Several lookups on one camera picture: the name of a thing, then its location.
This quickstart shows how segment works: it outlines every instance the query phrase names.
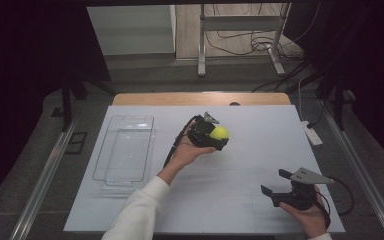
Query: white sleeve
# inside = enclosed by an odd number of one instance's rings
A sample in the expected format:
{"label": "white sleeve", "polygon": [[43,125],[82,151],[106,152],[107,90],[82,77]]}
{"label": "white sleeve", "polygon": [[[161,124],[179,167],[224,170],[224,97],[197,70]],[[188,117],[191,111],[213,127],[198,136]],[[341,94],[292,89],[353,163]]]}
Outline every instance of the white sleeve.
{"label": "white sleeve", "polygon": [[318,237],[310,238],[308,240],[332,240],[332,237],[330,236],[329,233],[325,233],[325,234],[320,235]]}
{"label": "white sleeve", "polygon": [[132,193],[102,239],[151,240],[160,203],[169,190],[167,183],[156,176],[142,190]]}

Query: wire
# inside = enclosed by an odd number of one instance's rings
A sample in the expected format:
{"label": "wire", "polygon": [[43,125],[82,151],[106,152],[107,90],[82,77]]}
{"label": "wire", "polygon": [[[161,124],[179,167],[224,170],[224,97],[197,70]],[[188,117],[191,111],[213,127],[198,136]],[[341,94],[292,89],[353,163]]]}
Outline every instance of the wire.
{"label": "wire", "polygon": [[305,34],[307,34],[308,31],[310,31],[311,27],[313,26],[314,22],[316,21],[318,13],[319,13],[320,4],[321,3],[319,2],[319,4],[317,5],[316,13],[314,14],[313,20],[311,21],[311,24],[310,24],[310,26],[308,26],[307,30],[301,36],[295,38],[294,40],[290,41],[289,43],[286,43],[284,46],[289,45],[291,43],[295,43],[295,41],[301,39],[303,36],[305,36]]}
{"label": "wire", "polygon": [[284,3],[282,3],[282,6],[280,7],[280,12],[279,12],[279,14],[282,13],[282,10],[283,10],[283,4],[284,4]]}
{"label": "wire", "polygon": [[207,31],[205,31],[205,37],[207,38],[208,44],[209,44],[211,47],[213,47],[213,48],[215,48],[215,49],[218,49],[218,50],[221,50],[221,51],[224,51],[224,52],[227,52],[227,53],[230,53],[230,54],[233,54],[233,55],[244,56],[244,55],[248,55],[248,54],[250,54],[250,53],[252,53],[252,52],[255,51],[255,50],[251,50],[251,51],[246,52],[246,53],[234,53],[234,52],[231,52],[231,51],[229,51],[229,50],[227,50],[227,49],[224,49],[224,48],[220,48],[220,47],[216,47],[216,46],[214,46],[214,45],[210,42],[210,40],[208,39]]}
{"label": "wire", "polygon": [[286,61],[302,61],[305,59],[304,52],[286,55],[285,52],[283,51],[283,47],[285,45],[278,43],[277,51],[278,51],[278,56],[280,58],[282,58],[283,60],[286,60]]}
{"label": "wire", "polygon": [[335,177],[331,177],[331,176],[326,176],[327,178],[331,178],[333,180],[335,180],[335,182],[338,182],[340,183],[348,192],[349,196],[350,196],[350,200],[351,200],[351,203],[350,203],[350,206],[348,207],[347,210],[343,211],[343,212],[338,212],[338,215],[339,216],[344,216],[344,215],[347,215],[349,214],[350,212],[352,212],[352,210],[354,210],[354,196],[351,192],[351,189],[348,187],[348,185],[346,183],[344,183],[342,180],[338,179],[338,178],[335,178]]}
{"label": "wire", "polygon": [[272,81],[272,82],[268,82],[268,83],[264,83],[264,84],[262,84],[262,85],[259,85],[259,86],[257,86],[256,88],[254,88],[254,89],[251,91],[251,93],[257,91],[257,89],[259,89],[259,88],[268,86],[268,85],[270,85],[270,84],[273,84],[273,83],[276,83],[276,82],[279,82],[279,81],[280,81],[280,80],[276,80],[276,81]]}
{"label": "wire", "polygon": [[319,194],[319,195],[325,200],[326,205],[327,205],[327,209],[328,209],[327,213],[330,215],[330,204],[329,204],[329,202],[327,201],[326,197],[325,197],[323,194],[321,194],[320,192],[317,192],[317,191],[316,191],[316,193]]}
{"label": "wire", "polygon": [[[262,9],[262,6],[263,4],[261,3],[260,4],[260,7],[258,9],[258,15],[260,15],[261,13],[261,9]],[[245,12],[244,15],[246,15],[249,11],[250,11],[250,8],[252,10],[252,5],[251,4],[248,4],[248,10]],[[217,7],[217,4],[213,4],[213,14],[214,16],[216,16],[216,12],[218,15],[221,15],[220,14],[220,11],[218,10],[218,7]],[[239,37],[239,36],[244,36],[244,35],[251,35],[251,41],[250,41],[250,45],[251,45],[251,51],[249,52],[246,52],[246,53],[235,53],[235,52],[232,52],[232,51],[229,51],[227,49],[224,49],[224,48],[221,48],[221,47],[216,47],[214,46],[210,41],[209,41],[209,38],[208,38],[208,35],[207,35],[207,32],[205,32],[205,35],[206,35],[206,38],[207,38],[207,41],[208,41],[208,44],[213,47],[213,48],[216,48],[218,50],[221,50],[221,51],[224,51],[224,52],[227,52],[227,53],[230,53],[230,54],[233,54],[233,55],[237,55],[237,56],[244,56],[244,55],[248,55],[248,54],[251,54],[255,51],[265,51],[265,50],[268,50],[270,48],[270,46],[268,45],[271,45],[272,42],[269,42],[269,41],[264,41],[264,42],[260,42],[260,41],[257,41],[257,39],[268,39],[268,40],[271,40],[273,41],[272,38],[269,38],[269,37],[254,37],[254,34],[255,33],[266,33],[267,31],[252,31],[252,32],[249,32],[249,33],[242,33],[242,34],[235,34],[235,35],[230,35],[230,36],[222,36],[220,35],[219,31],[216,31],[217,32],[217,35],[220,37],[220,38],[224,38],[224,39],[228,39],[228,38],[233,38],[233,37]]]}
{"label": "wire", "polygon": [[304,79],[303,77],[299,80],[298,83],[298,109],[299,109],[299,117],[301,119],[301,122],[304,121],[304,118],[302,117],[302,111],[301,111],[301,81]]}
{"label": "wire", "polygon": [[294,70],[292,70],[290,73],[288,73],[285,77],[282,78],[282,80],[279,81],[279,83],[275,87],[275,92],[278,92],[278,88],[280,85],[282,85],[284,82],[286,82],[288,79],[292,78],[293,76],[300,73],[302,70],[304,70],[308,65],[310,65],[310,61],[304,59],[303,62],[301,62]]}
{"label": "wire", "polygon": [[165,160],[165,162],[164,162],[164,167],[163,167],[163,168],[165,168],[165,166],[167,166],[167,164],[170,162],[171,157],[173,156],[174,151],[176,150],[177,146],[179,145],[180,140],[181,140],[182,137],[184,136],[184,133],[185,133],[186,129],[188,128],[188,126],[189,126],[194,120],[196,120],[197,118],[198,118],[198,116],[194,116],[194,117],[192,117],[192,118],[188,121],[188,123],[186,123],[186,125],[183,127],[182,131],[180,131],[180,133],[177,135],[176,139],[174,140],[173,146],[170,148],[170,151],[169,151],[169,153],[168,153],[168,155],[167,155],[167,158],[166,158],[166,160]]}
{"label": "wire", "polygon": [[273,13],[276,15],[277,12],[274,10],[273,5],[271,3],[269,3],[269,4],[270,4],[270,8],[272,9]]}

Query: white table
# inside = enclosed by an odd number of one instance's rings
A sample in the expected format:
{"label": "white table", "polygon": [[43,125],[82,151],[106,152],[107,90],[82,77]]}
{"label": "white table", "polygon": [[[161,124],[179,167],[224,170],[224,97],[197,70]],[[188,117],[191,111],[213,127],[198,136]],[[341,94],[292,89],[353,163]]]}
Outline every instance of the white table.
{"label": "white table", "polygon": [[[221,152],[201,156],[174,180],[157,218],[155,232],[180,234],[285,234],[302,232],[299,223],[261,193],[263,184],[274,192],[289,192],[278,169],[295,172],[305,167],[320,173],[292,105],[279,106],[121,106],[109,107],[85,172],[65,231],[106,231],[125,199],[100,197],[92,179],[106,126],[114,115],[152,115],[156,139],[150,176],[163,166],[175,136],[194,115],[205,111],[229,129]],[[344,232],[330,202],[330,232]]]}

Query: cable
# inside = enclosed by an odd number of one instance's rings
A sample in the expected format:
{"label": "cable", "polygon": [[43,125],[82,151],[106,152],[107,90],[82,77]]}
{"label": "cable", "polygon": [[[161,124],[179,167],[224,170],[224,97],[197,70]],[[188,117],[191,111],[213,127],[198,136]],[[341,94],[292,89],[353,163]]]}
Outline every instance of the cable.
{"label": "cable", "polygon": [[352,210],[354,210],[354,196],[351,192],[351,189],[348,187],[348,185],[346,183],[344,183],[343,181],[339,180],[338,178],[335,178],[335,177],[331,177],[331,176],[326,176],[327,178],[331,178],[333,180],[335,180],[335,182],[338,182],[340,183],[348,192],[349,196],[350,196],[350,200],[351,200],[351,203],[350,203],[350,206],[348,207],[347,210],[343,211],[343,212],[338,212],[338,215],[339,216],[344,216],[344,215],[347,215],[349,214],[350,212],[352,212]]}
{"label": "cable", "polygon": [[286,55],[285,52],[283,51],[283,47],[285,45],[282,45],[281,43],[278,43],[278,47],[277,47],[277,52],[278,52],[278,56],[286,61],[302,61],[305,59],[305,55],[304,55],[304,52],[300,52],[300,53],[295,53],[295,54],[289,54],[289,55]]}
{"label": "cable", "polygon": [[181,140],[182,137],[184,136],[184,133],[185,133],[185,131],[186,131],[186,128],[188,128],[188,126],[189,126],[195,119],[197,119],[197,117],[198,117],[198,116],[194,116],[194,117],[192,117],[192,118],[188,121],[188,123],[186,123],[186,125],[183,127],[182,131],[180,131],[179,135],[177,135],[176,139],[174,140],[173,146],[170,148],[170,151],[169,151],[169,153],[168,153],[168,155],[167,155],[167,158],[166,158],[166,160],[165,160],[165,162],[164,162],[164,167],[163,167],[163,168],[165,168],[165,166],[167,166],[167,164],[170,162],[171,157],[173,156],[174,151],[176,151],[176,148],[177,148],[177,146],[179,145],[180,140]]}
{"label": "cable", "polygon": [[[299,109],[299,117],[300,117],[301,121],[304,121],[304,117],[302,116],[302,111],[301,111],[301,81],[303,79],[304,78],[301,78],[298,82],[298,109]],[[317,118],[316,122],[313,122],[313,123],[309,122],[307,124],[308,129],[313,128],[315,125],[317,125],[320,122],[320,120],[322,119],[322,116],[323,116],[324,107],[325,107],[325,105],[322,104],[322,109],[320,111],[319,117]]]}
{"label": "cable", "polygon": [[329,226],[330,226],[330,222],[331,222],[331,220],[330,220],[330,205],[329,205],[329,202],[327,201],[326,197],[323,196],[323,194],[321,194],[321,193],[319,193],[317,191],[316,191],[316,193],[323,197],[323,199],[326,201],[326,205],[328,206],[329,212],[327,212],[326,208],[323,207],[323,205],[321,205],[318,201],[314,201],[313,200],[314,205],[318,209],[320,209],[320,211],[322,212],[322,214],[324,216],[324,219],[325,219],[326,229],[328,229]]}
{"label": "cable", "polygon": [[256,88],[254,88],[254,89],[251,91],[251,93],[257,91],[257,89],[259,89],[259,88],[265,87],[265,86],[267,86],[267,85],[270,85],[270,84],[272,84],[272,83],[276,83],[276,82],[279,82],[279,81],[280,81],[280,80],[276,80],[276,81],[272,81],[272,82],[268,82],[268,83],[264,83],[264,84],[262,84],[262,85],[259,85],[259,86],[257,86]]}
{"label": "cable", "polygon": [[301,111],[301,81],[304,78],[301,78],[298,83],[298,110],[299,110],[299,118],[302,121],[304,121],[304,118],[302,117],[302,111]]}
{"label": "cable", "polygon": [[310,61],[304,59],[303,62],[301,62],[294,70],[292,70],[290,73],[288,73],[285,77],[282,78],[282,80],[276,85],[275,92],[278,92],[278,88],[280,85],[282,85],[286,80],[290,79],[291,77],[297,75],[302,70],[304,70],[308,65],[310,65]]}
{"label": "cable", "polygon": [[277,13],[276,13],[276,11],[274,10],[273,5],[272,5],[271,3],[269,3],[269,4],[270,4],[270,8],[272,9],[273,13],[276,15]]}
{"label": "cable", "polygon": [[[261,3],[260,4],[260,7],[258,9],[258,15],[260,15],[261,13],[261,9],[262,9],[262,6],[263,4]],[[249,11],[250,11],[250,8],[252,10],[252,5],[249,4],[248,5],[248,10],[245,12],[244,15],[246,15]],[[214,16],[216,16],[216,12],[218,15],[221,15],[220,14],[220,11],[218,10],[218,7],[217,7],[217,4],[213,4],[213,14]],[[270,47],[267,47],[268,44],[271,45],[272,42],[268,42],[268,41],[264,41],[264,42],[259,42],[259,41],[256,41],[256,39],[261,39],[261,38],[264,38],[264,39],[268,39],[268,40],[271,40],[273,41],[272,38],[269,38],[269,37],[253,37],[254,36],[254,33],[266,33],[267,31],[252,31],[252,32],[249,32],[249,33],[242,33],[242,34],[235,34],[235,35],[230,35],[230,36],[222,36],[220,35],[219,31],[216,31],[217,32],[217,35],[220,37],[220,38],[224,38],[224,39],[228,39],[228,38],[233,38],[233,37],[239,37],[239,36],[244,36],[244,35],[251,35],[251,42],[250,42],[250,45],[251,45],[251,51],[250,52],[246,52],[246,53],[235,53],[235,52],[232,52],[232,51],[229,51],[227,49],[224,49],[224,48],[220,48],[220,47],[216,47],[214,46],[210,41],[209,41],[209,38],[208,38],[208,35],[207,35],[207,32],[205,32],[205,35],[206,35],[206,38],[207,38],[207,41],[208,41],[208,44],[213,47],[213,48],[216,48],[218,50],[221,50],[221,51],[224,51],[224,52],[227,52],[227,53],[230,53],[230,54],[233,54],[233,55],[238,55],[238,56],[244,56],[244,55],[248,55],[248,54],[251,54],[255,51],[265,51],[265,50],[268,50]]]}
{"label": "cable", "polygon": [[286,46],[288,44],[291,44],[291,43],[295,43],[295,41],[301,39],[305,34],[307,34],[307,32],[311,29],[311,27],[313,26],[313,24],[314,24],[314,22],[316,20],[316,17],[318,15],[319,9],[320,9],[320,4],[321,3],[319,2],[319,4],[317,5],[316,13],[314,14],[313,20],[311,21],[311,24],[310,24],[310,26],[308,26],[307,30],[301,36],[299,36],[298,38],[295,38],[294,40],[290,41],[289,43],[286,43],[284,46]]}
{"label": "cable", "polygon": [[209,44],[211,47],[213,47],[213,48],[215,48],[215,49],[218,49],[218,50],[221,50],[221,51],[224,51],[224,52],[227,52],[227,53],[230,53],[230,54],[233,54],[233,55],[244,56],[244,55],[248,55],[248,54],[254,52],[254,50],[251,50],[250,52],[246,52],[246,53],[234,53],[234,52],[231,52],[231,51],[229,51],[229,50],[227,50],[227,49],[224,49],[224,48],[220,48],[220,47],[216,47],[216,46],[214,46],[214,45],[210,42],[210,40],[208,39],[207,31],[205,31],[205,37],[207,38],[208,44]]}

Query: metal stand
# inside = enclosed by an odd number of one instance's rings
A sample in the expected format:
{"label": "metal stand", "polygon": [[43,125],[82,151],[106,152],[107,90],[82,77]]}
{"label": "metal stand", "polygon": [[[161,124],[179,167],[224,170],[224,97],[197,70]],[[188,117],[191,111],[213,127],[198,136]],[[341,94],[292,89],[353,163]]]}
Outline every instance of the metal stand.
{"label": "metal stand", "polygon": [[205,16],[204,4],[201,4],[198,76],[205,76],[204,35],[206,31],[276,31],[268,53],[277,75],[284,76],[285,70],[279,61],[277,46],[285,25],[289,5],[289,3],[285,3],[280,16]]}
{"label": "metal stand", "polygon": [[62,102],[64,109],[64,125],[62,131],[65,132],[68,126],[71,124],[71,97],[70,90],[77,100],[86,100],[88,92],[84,87],[82,80],[87,81],[94,86],[109,93],[111,96],[117,95],[116,90],[106,86],[100,81],[94,80],[92,77],[82,72],[76,74],[64,74],[62,77],[61,89],[62,89]]}

